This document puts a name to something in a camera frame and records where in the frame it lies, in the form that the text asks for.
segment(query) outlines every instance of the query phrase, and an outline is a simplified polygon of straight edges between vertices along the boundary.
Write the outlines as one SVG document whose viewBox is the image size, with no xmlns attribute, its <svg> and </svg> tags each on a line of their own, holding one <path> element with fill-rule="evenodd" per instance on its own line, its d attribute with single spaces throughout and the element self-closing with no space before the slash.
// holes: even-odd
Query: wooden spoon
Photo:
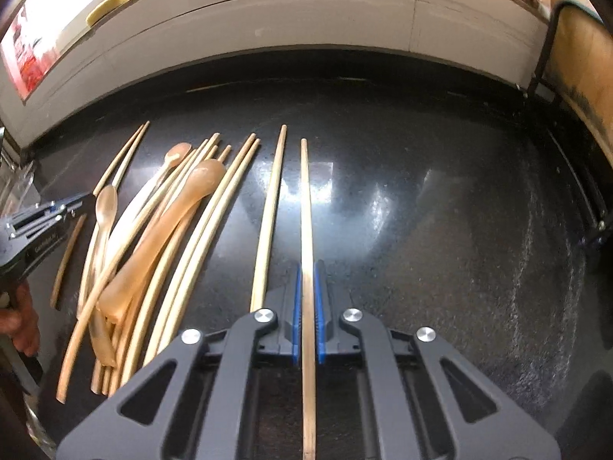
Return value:
<svg viewBox="0 0 613 460">
<path fill-rule="evenodd" d="M 94 276 L 102 271 L 104 266 L 104 255 L 107 248 L 108 235 L 111 231 L 115 216 L 117 214 L 117 190 L 114 186 L 108 185 L 102 189 L 96 199 L 96 221 L 98 224 L 98 234 L 94 246 Z M 94 348 L 96 358 L 102 365 L 115 366 L 115 351 L 108 336 L 106 321 L 102 313 L 94 310 L 90 320 L 91 346 Z"/>
<path fill-rule="evenodd" d="M 143 129 L 143 126 L 144 125 L 142 125 L 136 131 L 134 131 L 134 134 L 130 137 L 130 139 L 126 142 L 126 144 L 117 153 L 115 158 L 112 160 L 111 164 L 109 164 L 109 166 L 107 167 L 107 170 L 100 177 L 100 180 L 98 181 L 98 183 L 96 184 L 96 187 L 94 188 L 94 191 L 92 192 L 95 196 L 97 196 L 100 193 L 100 190 L 102 190 L 102 188 L 106 185 L 108 177 L 115 170 L 115 167 L 119 164 L 119 161 L 124 156 L 124 154 L 132 146 L 132 143 L 134 142 L 136 137 L 139 135 L 140 131 Z M 72 254 L 72 250 L 74 249 L 75 244 L 77 243 L 77 239 L 79 238 L 79 233 L 81 233 L 81 229 L 83 228 L 83 225 L 85 224 L 85 218 L 87 218 L 87 215 L 82 215 L 79 218 L 79 220 L 77 221 L 77 224 L 75 225 L 70 235 L 68 244 L 66 244 L 66 250 L 64 251 L 64 255 L 62 256 L 62 261 L 59 264 L 59 268 L 57 269 L 57 275 L 55 276 L 55 282 L 53 283 L 53 291 L 51 292 L 51 299 L 49 301 L 51 308 L 56 307 L 57 297 L 59 296 L 59 291 L 62 288 L 62 280 L 64 279 L 66 267 L 68 266 L 68 262 Z"/>
<path fill-rule="evenodd" d="M 209 159 L 198 164 L 188 176 L 177 199 L 100 295 L 97 307 L 111 322 L 121 321 L 135 289 L 139 287 L 177 224 L 194 204 L 217 188 L 225 172 L 222 163 Z"/>
<path fill-rule="evenodd" d="M 117 224 L 113 229 L 113 233 L 108 240 L 107 258 L 112 258 L 115 255 L 123 238 L 125 237 L 126 230 L 133 223 L 134 219 L 136 219 L 136 216 L 140 213 L 140 210 L 143 209 L 152 193 L 157 190 L 166 176 L 166 173 L 168 173 L 170 169 L 178 166 L 190 150 L 191 145 L 189 143 L 182 142 L 177 143 L 173 148 L 166 152 L 166 155 L 164 156 L 164 163 L 160 169 L 157 170 L 155 175 L 153 175 L 153 177 L 143 185 L 136 196 L 131 200 L 130 204 L 128 204 L 128 207 L 126 207 L 126 210 L 121 215 L 121 218 L 118 219 Z"/>
<path fill-rule="evenodd" d="M 183 314 L 185 313 L 189 296 L 194 289 L 196 278 L 198 277 L 200 268 L 204 262 L 204 258 L 206 258 L 208 250 L 211 247 L 211 243 L 213 242 L 217 228 L 219 228 L 221 220 L 224 217 L 224 213 L 226 212 L 226 209 L 228 209 L 228 205 L 230 204 L 232 197 L 236 192 L 241 179 L 243 178 L 244 172 L 251 163 L 259 144 L 260 139 L 256 138 L 253 141 L 252 146 L 249 148 L 249 152 L 247 152 L 247 155 L 240 162 L 240 166 L 238 166 L 234 176 L 232 176 L 232 179 L 229 181 L 225 190 L 221 193 L 220 198 L 217 201 L 217 205 L 215 206 L 213 213 L 210 215 L 200 239 L 198 239 L 198 243 L 194 249 L 194 253 L 189 259 L 187 268 L 185 268 L 181 284 L 177 289 L 177 294 L 172 303 L 172 308 L 170 309 L 168 318 L 164 324 L 164 331 L 162 332 L 162 337 L 160 338 L 159 345 L 157 347 L 158 354 L 163 351 L 166 346 L 168 346 L 177 331 L 177 327 L 179 326 L 179 323 L 183 318 Z M 214 196 L 211 197 L 209 204 L 212 202 L 214 202 Z"/>
<path fill-rule="evenodd" d="M 130 162 L 132 161 L 134 153 L 136 152 L 136 149 L 139 147 L 140 140 L 143 138 L 148 127 L 149 127 L 149 121 L 145 122 L 145 124 L 143 124 L 140 127 L 140 130 L 138 131 L 138 134 L 136 135 L 134 142 L 131 144 L 130 148 L 128 149 L 128 153 L 125 155 L 125 157 L 121 161 L 120 166 L 117 168 L 117 172 L 115 173 L 115 176 L 113 177 L 111 181 L 111 185 L 113 185 L 115 189 L 119 188 L 119 185 L 121 181 L 123 180 L 123 176 L 126 174 L 126 170 L 128 169 Z M 85 265 L 83 268 L 83 274 L 81 276 L 81 288 L 79 289 L 79 300 L 77 303 L 77 319 L 79 319 L 79 317 L 81 316 L 81 311 L 83 309 L 83 306 L 85 305 L 85 299 L 90 291 L 90 286 L 88 285 L 88 281 L 91 278 L 91 273 L 92 273 L 91 270 L 92 270 L 92 263 L 93 263 L 93 251 L 90 254 L 90 250 L 93 249 L 94 247 L 94 235 L 97 233 L 97 228 L 98 228 L 98 225 L 96 224 L 96 226 L 94 227 L 94 233 L 92 234 L 92 239 L 90 240 L 90 249 L 88 250 L 88 254 L 90 255 L 90 262 L 87 262 L 87 261 L 85 262 Z"/>
<path fill-rule="evenodd" d="M 151 199 L 147 201 L 143 210 L 139 213 L 136 220 L 134 220 L 134 224 L 128 230 L 126 234 L 125 240 L 121 245 L 121 248 L 115 253 L 115 255 L 111 258 L 108 265 L 104 267 L 102 273 L 96 279 L 94 286 L 91 288 L 90 295 L 83 306 L 83 311 L 81 313 L 81 318 L 77 320 L 77 323 L 72 330 L 72 335 L 70 336 L 70 340 L 68 341 L 68 346 L 64 353 L 64 360 L 62 361 L 62 367 L 59 371 L 59 377 L 57 378 L 57 392 L 55 397 L 61 403 L 66 402 L 66 394 L 68 392 L 68 384 L 70 383 L 70 375 L 72 374 L 72 370 L 75 365 L 75 360 L 77 359 L 77 353 L 79 351 L 79 347 L 83 342 L 83 337 L 85 335 L 85 331 L 90 322 L 90 318 L 94 310 L 96 309 L 96 304 L 98 303 L 98 299 L 100 299 L 100 294 L 106 287 L 107 283 L 111 279 L 111 277 L 115 274 L 115 268 L 119 264 L 121 257 L 125 254 L 126 250 L 134 240 L 134 237 L 142 228 L 145 221 L 151 216 L 152 210 L 155 209 L 156 206 L 161 202 L 162 197 L 168 194 L 168 191 L 174 184 L 177 179 L 177 176 L 183 170 L 183 167 L 187 166 L 187 159 L 185 159 L 179 166 L 166 178 L 163 184 L 155 191 L 152 195 Z"/>
<path fill-rule="evenodd" d="M 225 150 L 217 158 L 217 160 L 220 161 L 220 163 L 225 163 L 226 158 L 230 154 L 231 149 L 232 149 L 231 145 L 226 146 Z M 172 262 L 174 261 L 175 255 L 179 251 L 179 247 L 181 246 L 181 243 L 183 241 L 183 235 L 185 235 L 185 232 L 187 231 L 192 218 L 194 218 L 196 211 L 197 211 L 197 204 L 194 207 L 192 207 L 192 209 L 190 209 L 185 216 L 183 216 L 183 219 L 181 220 L 179 225 L 177 225 L 177 228 L 175 228 L 175 231 L 173 232 L 172 236 L 168 240 L 164 248 L 164 251 L 162 252 L 160 256 L 160 259 L 157 262 L 151 282 L 149 283 L 147 292 L 145 294 L 145 297 L 143 298 L 143 302 L 140 307 L 140 311 L 138 313 L 137 319 L 133 321 L 134 330 L 132 333 L 130 344 L 128 346 L 128 351 L 126 353 L 125 361 L 123 362 L 123 371 L 121 374 L 121 383 L 120 383 L 121 386 L 124 385 L 126 382 L 128 382 L 128 379 L 130 379 L 134 371 L 136 371 L 136 365 L 137 365 L 139 355 L 140 355 L 140 352 L 143 346 L 143 339 L 145 338 L 145 332 L 147 330 L 149 322 L 151 321 L 153 310 L 154 310 L 155 304 L 157 303 L 157 297 L 160 293 L 160 290 L 162 289 L 162 285 L 164 284 L 166 275 L 170 271 L 170 267 L 172 265 Z M 129 309 L 128 309 L 128 315 L 126 315 L 126 319 L 124 320 L 124 324 L 127 324 L 128 322 L 130 322 L 130 320 L 128 320 L 128 316 L 129 316 Z"/>
</svg>

